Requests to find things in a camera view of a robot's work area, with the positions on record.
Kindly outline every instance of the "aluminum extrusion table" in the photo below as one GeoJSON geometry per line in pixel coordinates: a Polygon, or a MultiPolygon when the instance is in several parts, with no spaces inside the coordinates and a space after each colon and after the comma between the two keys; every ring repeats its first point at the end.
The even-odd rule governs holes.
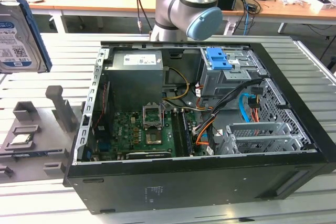
{"type": "MultiPolygon", "coordinates": [[[[72,105],[86,100],[101,41],[148,40],[142,35],[43,34],[54,64],[51,73],[7,75],[0,84],[0,143],[9,130],[18,101],[52,107],[44,96],[48,85],[60,84],[72,105]]],[[[278,64],[330,137],[336,141],[336,78],[299,41],[290,37],[215,36],[222,42],[260,42],[278,64]]],[[[285,200],[91,215],[62,180],[0,184],[1,223],[331,223],[336,220],[336,173],[309,181],[285,200]]]]}

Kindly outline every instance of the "wooden desk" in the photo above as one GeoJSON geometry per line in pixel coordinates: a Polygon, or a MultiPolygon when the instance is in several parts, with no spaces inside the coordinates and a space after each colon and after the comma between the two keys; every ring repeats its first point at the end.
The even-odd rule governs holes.
{"type": "MultiPolygon", "coordinates": [[[[287,23],[301,24],[328,24],[336,25],[336,9],[321,10],[315,13],[310,10],[310,5],[303,2],[303,5],[284,5],[280,0],[266,0],[258,3],[262,11],[255,17],[256,22],[282,23],[278,32],[282,33],[287,23]]],[[[242,10],[243,4],[237,1],[236,10],[242,10]]]]}
{"type": "MultiPolygon", "coordinates": [[[[155,0],[141,0],[149,17],[155,17],[155,0]]],[[[318,14],[303,6],[283,5],[279,0],[259,1],[262,11],[255,17],[256,22],[302,23],[336,25],[336,9],[321,10],[318,14]]],[[[64,15],[97,16],[98,26],[102,26],[102,16],[108,17],[136,17],[136,0],[44,0],[42,3],[31,4],[34,14],[47,14],[54,17],[59,33],[67,33],[63,19],[64,15]]],[[[228,23],[225,35],[231,35],[236,23],[244,14],[243,4],[237,1],[233,11],[223,11],[223,19],[228,23]]]]}

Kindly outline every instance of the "floor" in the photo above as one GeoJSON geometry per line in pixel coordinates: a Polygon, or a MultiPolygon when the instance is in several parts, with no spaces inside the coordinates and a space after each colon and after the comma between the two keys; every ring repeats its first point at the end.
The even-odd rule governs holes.
{"type": "MultiPolygon", "coordinates": [[[[55,33],[56,31],[49,27],[49,17],[45,15],[35,15],[38,27],[41,33],[55,33]]],[[[112,33],[112,34],[137,34],[138,26],[136,18],[123,18],[123,17],[104,17],[104,27],[99,29],[97,27],[97,20],[95,17],[82,17],[85,28],[80,29],[80,19],[76,16],[67,16],[66,23],[70,33],[112,33]]],[[[148,33],[149,28],[143,22],[143,32],[148,33]]],[[[152,27],[154,26],[154,19],[150,19],[152,27]]],[[[217,34],[223,34],[223,23],[217,31],[217,34]]],[[[280,23],[255,23],[250,29],[249,35],[269,35],[281,36],[277,33],[280,23]]],[[[328,28],[327,25],[315,25],[309,27],[303,24],[288,24],[283,36],[291,36],[294,40],[301,40],[308,49],[318,58],[322,55],[323,51],[329,44],[330,40],[336,35],[336,26],[328,28]]],[[[243,30],[236,30],[235,34],[242,35],[243,30]]],[[[327,65],[332,56],[336,56],[336,40],[330,46],[327,53],[324,55],[322,62],[327,65]]]]}

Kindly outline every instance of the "gray robot arm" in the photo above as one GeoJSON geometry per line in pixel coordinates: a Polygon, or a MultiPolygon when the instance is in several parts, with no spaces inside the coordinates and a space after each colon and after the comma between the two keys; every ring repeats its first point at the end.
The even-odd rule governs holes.
{"type": "Polygon", "coordinates": [[[218,0],[156,0],[151,41],[205,40],[223,20],[218,0]]]}

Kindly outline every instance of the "hard drive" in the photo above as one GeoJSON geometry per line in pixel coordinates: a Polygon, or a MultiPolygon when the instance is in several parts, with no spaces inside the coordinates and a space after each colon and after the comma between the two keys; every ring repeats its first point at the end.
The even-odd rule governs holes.
{"type": "Polygon", "coordinates": [[[0,2],[0,73],[49,72],[51,67],[28,3],[0,2]]]}

